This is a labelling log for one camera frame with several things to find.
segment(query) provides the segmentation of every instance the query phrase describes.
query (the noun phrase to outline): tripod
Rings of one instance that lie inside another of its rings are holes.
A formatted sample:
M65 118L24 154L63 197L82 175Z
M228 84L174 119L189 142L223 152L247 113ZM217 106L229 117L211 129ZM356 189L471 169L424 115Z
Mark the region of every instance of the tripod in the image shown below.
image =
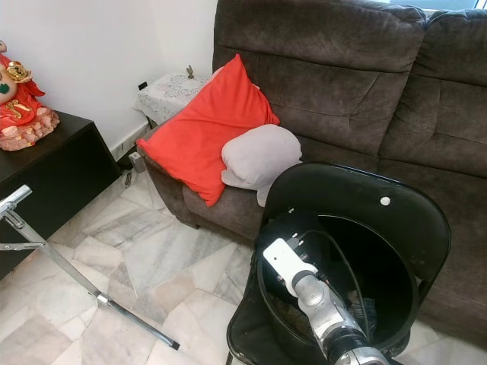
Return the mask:
M61 256L49 243L42 238L24 219L17 213L15 208L17 204L24 200L28 195L32 193L32 190L27 185L23 185L15 192L10 194L7 198L0 201L0 220L10 224L19 234L29 241L28 243L0 243L0 251L18 251L21 249L39 249L44 255L51 258L58 266L66 271L73 279L81 284L89 294L93 295L97 300L117 312L121 313L128 319L132 320L136 324L140 325L146 331L152 333L155 337L162 340L165 344L177 350L180 344L167 337L157 329L143 321L135 314L131 313L123 306L120 306L116 301L111 299L108 295L102 293L95 287L87 278L85 278L81 272L71 265L68 260Z

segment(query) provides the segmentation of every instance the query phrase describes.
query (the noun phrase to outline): white wall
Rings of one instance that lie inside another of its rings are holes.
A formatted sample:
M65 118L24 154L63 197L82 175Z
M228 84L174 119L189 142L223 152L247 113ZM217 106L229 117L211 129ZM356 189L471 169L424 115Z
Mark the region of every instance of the white wall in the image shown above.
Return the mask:
M0 38L41 101L94 120L109 148L146 123L132 109L137 85L166 68L148 0L0 0Z
M213 24L217 0L149 0L158 29L165 71L212 74Z

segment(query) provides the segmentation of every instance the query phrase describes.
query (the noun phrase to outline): red pillow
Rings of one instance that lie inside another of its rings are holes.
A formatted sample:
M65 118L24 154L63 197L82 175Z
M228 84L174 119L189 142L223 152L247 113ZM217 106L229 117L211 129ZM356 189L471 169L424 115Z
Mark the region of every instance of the red pillow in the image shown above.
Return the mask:
M278 125L279 119L236 55L186 108L148 141L139 139L137 144L211 207L224 189L221 149L225 143L269 123Z

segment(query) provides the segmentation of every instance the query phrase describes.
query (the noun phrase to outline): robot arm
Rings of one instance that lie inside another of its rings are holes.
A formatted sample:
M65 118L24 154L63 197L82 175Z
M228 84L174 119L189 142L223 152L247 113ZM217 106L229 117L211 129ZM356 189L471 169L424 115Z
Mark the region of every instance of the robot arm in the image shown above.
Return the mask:
M389 365L382 353L371 347L342 300L315 277L317 269L277 239L264 250L264 258L285 281L307 315L324 357L333 365Z

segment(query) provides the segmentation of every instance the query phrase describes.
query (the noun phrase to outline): black table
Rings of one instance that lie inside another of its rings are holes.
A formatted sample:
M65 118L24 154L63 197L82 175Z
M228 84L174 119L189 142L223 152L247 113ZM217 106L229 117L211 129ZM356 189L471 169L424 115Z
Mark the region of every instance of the black table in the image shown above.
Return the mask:
M33 193L16 212L46 239L120 175L91 120L58 114L58 127L35 146L14 152L0 150L0 199L27 184ZM25 239L0 221L0 242ZM0 278L29 253L0 252Z

